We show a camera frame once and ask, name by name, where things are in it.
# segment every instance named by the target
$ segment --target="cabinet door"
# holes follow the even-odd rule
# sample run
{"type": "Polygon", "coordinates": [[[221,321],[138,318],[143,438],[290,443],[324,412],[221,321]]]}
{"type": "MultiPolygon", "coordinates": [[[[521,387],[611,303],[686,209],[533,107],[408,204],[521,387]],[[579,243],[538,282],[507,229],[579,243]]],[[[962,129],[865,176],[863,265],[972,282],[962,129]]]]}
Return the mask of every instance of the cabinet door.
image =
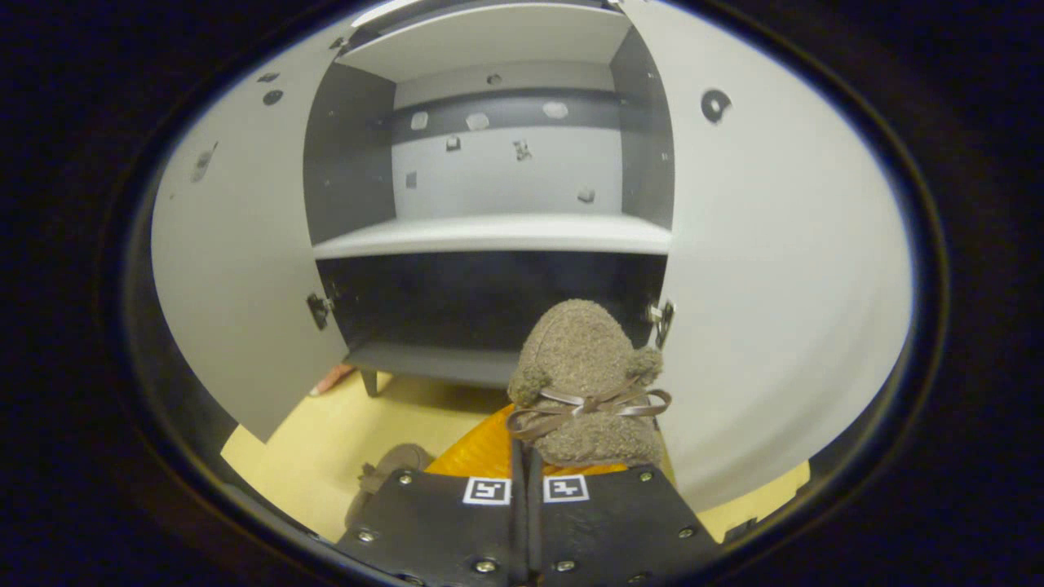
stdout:
{"type": "Polygon", "coordinates": [[[302,180],[309,110],[343,32],[306,39],[219,97],[172,149],[153,210],[156,287],[174,341],[262,441],[347,352],[305,302],[324,291],[302,180]],[[258,80],[269,72],[279,76],[258,80]]]}
{"type": "Polygon", "coordinates": [[[674,403],[659,421],[701,511],[812,456],[868,405],[907,335],[911,260],[887,173],[809,84],[679,8],[621,7],[670,110],[661,303],[675,312],[657,384],[674,403]]]}

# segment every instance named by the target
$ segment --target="brown ribbon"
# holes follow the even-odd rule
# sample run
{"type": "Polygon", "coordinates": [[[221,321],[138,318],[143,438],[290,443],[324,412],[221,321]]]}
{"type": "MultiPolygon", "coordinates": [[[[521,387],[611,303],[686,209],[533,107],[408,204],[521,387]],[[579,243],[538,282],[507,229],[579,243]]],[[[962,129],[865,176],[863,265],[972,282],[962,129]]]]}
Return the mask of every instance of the brown ribbon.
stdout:
{"type": "Polygon", "coordinates": [[[589,397],[564,394],[549,389],[541,390],[541,396],[569,405],[516,409],[507,417],[507,431],[519,440],[533,441],[559,429],[560,426],[580,414],[608,412],[614,416],[635,418],[663,414],[670,406],[670,394],[663,390],[646,391],[640,389],[627,392],[637,381],[638,377],[632,377],[624,381],[622,385],[589,397]],[[643,396],[658,397],[663,400],[663,403],[660,405],[626,405],[628,402],[643,396]],[[537,417],[532,419],[532,422],[528,426],[521,425],[519,418],[530,414],[537,417]]]}

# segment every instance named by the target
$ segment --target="brown teddy bear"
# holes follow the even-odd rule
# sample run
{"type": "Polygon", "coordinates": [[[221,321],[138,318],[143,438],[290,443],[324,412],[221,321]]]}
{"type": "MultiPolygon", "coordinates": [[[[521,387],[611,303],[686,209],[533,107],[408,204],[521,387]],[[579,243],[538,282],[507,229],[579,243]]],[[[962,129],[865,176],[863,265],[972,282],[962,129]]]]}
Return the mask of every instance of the brown teddy bear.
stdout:
{"type": "Polygon", "coordinates": [[[546,463],[587,467],[661,465],[652,416],[670,405],[646,391],[663,369],[660,351],[634,349],[604,308],[569,300],[549,309],[522,347],[507,395],[512,436],[532,442],[546,463]],[[663,403],[650,405],[649,396],[663,403]]]}

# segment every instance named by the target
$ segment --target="door hinge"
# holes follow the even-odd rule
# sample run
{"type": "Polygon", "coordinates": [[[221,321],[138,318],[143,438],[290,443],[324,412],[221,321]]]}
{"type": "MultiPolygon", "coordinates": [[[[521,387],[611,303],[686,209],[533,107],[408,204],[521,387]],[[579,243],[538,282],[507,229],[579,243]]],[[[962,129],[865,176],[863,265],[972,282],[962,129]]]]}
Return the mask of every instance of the door hinge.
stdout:
{"type": "Polygon", "coordinates": [[[327,315],[333,311],[333,300],[327,300],[319,298],[315,294],[310,294],[305,301],[308,303],[308,309],[312,312],[312,320],[315,321],[315,327],[319,330],[326,328],[327,315]]]}
{"type": "Polygon", "coordinates": [[[656,348],[663,350],[667,333],[670,332],[670,322],[674,320],[674,304],[670,300],[665,300],[662,308],[649,304],[645,308],[645,320],[656,325],[656,348]]]}

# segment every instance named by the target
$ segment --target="orange cushion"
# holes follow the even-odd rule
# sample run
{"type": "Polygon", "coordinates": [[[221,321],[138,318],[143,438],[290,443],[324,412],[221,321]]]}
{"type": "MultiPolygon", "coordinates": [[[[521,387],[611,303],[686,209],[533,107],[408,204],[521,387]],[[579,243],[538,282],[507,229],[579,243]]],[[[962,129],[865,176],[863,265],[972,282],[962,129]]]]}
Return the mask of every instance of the orange cushion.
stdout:
{"type": "MultiPolygon", "coordinates": [[[[481,421],[442,456],[435,459],[425,471],[456,477],[511,478],[512,440],[504,424],[507,415],[514,409],[515,404],[509,404],[481,421]]],[[[592,467],[544,465],[544,476],[599,475],[626,469],[622,463],[592,467]]]]}

